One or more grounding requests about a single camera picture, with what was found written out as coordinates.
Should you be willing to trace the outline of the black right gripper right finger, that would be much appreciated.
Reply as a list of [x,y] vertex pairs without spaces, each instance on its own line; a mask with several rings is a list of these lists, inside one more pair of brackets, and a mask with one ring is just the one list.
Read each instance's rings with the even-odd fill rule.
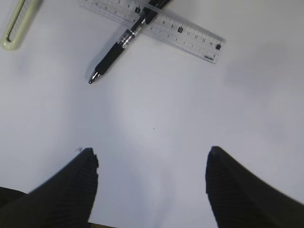
[[273,188],[218,146],[208,153],[206,194],[219,228],[302,228],[302,203]]

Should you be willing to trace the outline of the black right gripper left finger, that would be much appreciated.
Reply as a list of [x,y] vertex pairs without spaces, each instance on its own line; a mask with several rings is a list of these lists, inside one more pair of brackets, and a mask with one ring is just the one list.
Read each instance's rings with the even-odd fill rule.
[[25,194],[0,189],[2,228],[88,228],[98,188],[98,158],[81,151],[57,174]]

